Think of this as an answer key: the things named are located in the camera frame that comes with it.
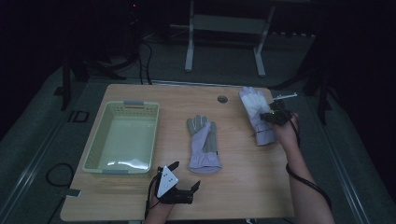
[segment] black strap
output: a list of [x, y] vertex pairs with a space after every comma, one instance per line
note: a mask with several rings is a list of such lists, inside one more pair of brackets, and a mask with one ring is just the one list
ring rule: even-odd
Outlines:
[[286, 171], [288, 172], [289, 175], [291, 175], [292, 177], [294, 177], [295, 179], [297, 179], [298, 181], [306, 184], [308, 187], [316, 190], [317, 192], [319, 192], [323, 198], [326, 200], [327, 205], [329, 205], [329, 208], [332, 210], [332, 201], [330, 200], [329, 195], [327, 195], [327, 193], [321, 189], [318, 185], [312, 183], [311, 181], [304, 179], [300, 176], [297, 176], [297, 174], [295, 174], [289, 167], [289, 164], [286, 164]]

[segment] white work glove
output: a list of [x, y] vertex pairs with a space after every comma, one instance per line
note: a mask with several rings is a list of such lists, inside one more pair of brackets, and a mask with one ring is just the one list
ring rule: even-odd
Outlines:
[[189, 169], [199, 174], [210, 174], [221, 170], [218, 155], [216, 123], [207, 116], [197, 115], [187, 119], [191, 135], [191, 159]]
[[261, 120], [260, 114], [270, 111], [270, 106], [265, 100], [262, 91], [256, 91], [252, 87], [243, 87], [239, 97], [245, 106], [247, 116], [256, 135], [257, 146], [264, 146], [276, 141], [276, 134], [271, 124]]

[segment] metal stand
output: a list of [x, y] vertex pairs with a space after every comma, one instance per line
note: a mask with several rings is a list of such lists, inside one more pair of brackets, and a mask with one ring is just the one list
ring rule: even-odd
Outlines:
[[253, 53], [256, 60], [258, 75], [259, 77], [264, 77], [265, 70], [262, 62], [262, 47], [264, 45], [265, 38], [268, 35], [274, 11], [275, 7], [271, 7], [267, 20], [201, 15], [194, 14], [194, 0], [191, 0], [189, 45], [187, 47], [185, 71], [192, 71], [194, 30], [208, 30], [261, 35], [260, 43], [253, 49]]

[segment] dark background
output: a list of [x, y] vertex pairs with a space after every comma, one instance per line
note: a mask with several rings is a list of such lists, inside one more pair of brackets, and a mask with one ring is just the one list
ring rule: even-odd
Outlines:
[[[265, 17], [260, 7], [226, 1], [234, 5], [223, 11], [221, 4], [202, 0], [196, 10], [224, 15]], [[392, 1], [277, 3], [271, 32], [316, 35], [301, 74], [317, 68], [329, 72], [330, 86], [352, 119], [362, 142], [389, 193], [396, 198], [396, 114], [393, 93], [396, 75], [396, 3]], [[95, 60], [108, 61], [121, 51], [122, 29], [138, 20], [130, 35], [146, 24], [167, 37], [169, 24], [188, 24], [189, 1], [27, 1], [0, 2], [0, 138], [29, 104], [47, 77], [61, 66], [67, 52], [74, 60], [75, 74], [87, 79], [79, 52]]]

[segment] light green plastic basket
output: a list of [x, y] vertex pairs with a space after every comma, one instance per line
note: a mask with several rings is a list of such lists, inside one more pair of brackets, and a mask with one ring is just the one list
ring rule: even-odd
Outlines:
[[83, 170], [90, 173], [150, 175], [160, 105], [107, 102]]

